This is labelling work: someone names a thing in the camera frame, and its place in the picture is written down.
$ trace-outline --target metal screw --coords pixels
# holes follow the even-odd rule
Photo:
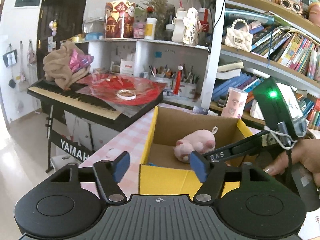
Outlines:
[[[198,196],[196,196],[196,200],[201,202],[208,202],[211,200],[211,196],[208,194],[199,194]]]
[[[119,202],[119,201],[122,201],[124,197],[120,194],[112,194],[109,196],[108,199],[112,202]]]

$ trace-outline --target pink plush pig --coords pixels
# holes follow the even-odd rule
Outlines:
[[[213,150],[216,146],[214,134],[217,130],[216,126],[212,129],[212,132],[198,130],[185,136],[182,140],[178,140],[174,148],[174,155],[179,161],[188,163],[189,155],[193,150],[200,154]]]

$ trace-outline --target crosshair logo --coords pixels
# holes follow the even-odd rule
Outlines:
[[[158,203],[162,203],[165,200],[163,198],[157,198],[155,201],[157,201]]]

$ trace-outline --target hand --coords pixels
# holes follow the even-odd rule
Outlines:
[[[320,139],[300,139],[292,149],[292,164],[300,162],[313,174],[320,187]],[[271,176],[284,172],[288,167],[288,156],[282,152],[264,171]]]

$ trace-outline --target green led light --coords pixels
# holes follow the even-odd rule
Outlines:
[[[278,93],[277,93],[276,91],[271,91],[271,92],[269,93],[269,96],[270,96],[271,98],[276,98],[277,95],[278,95]]]

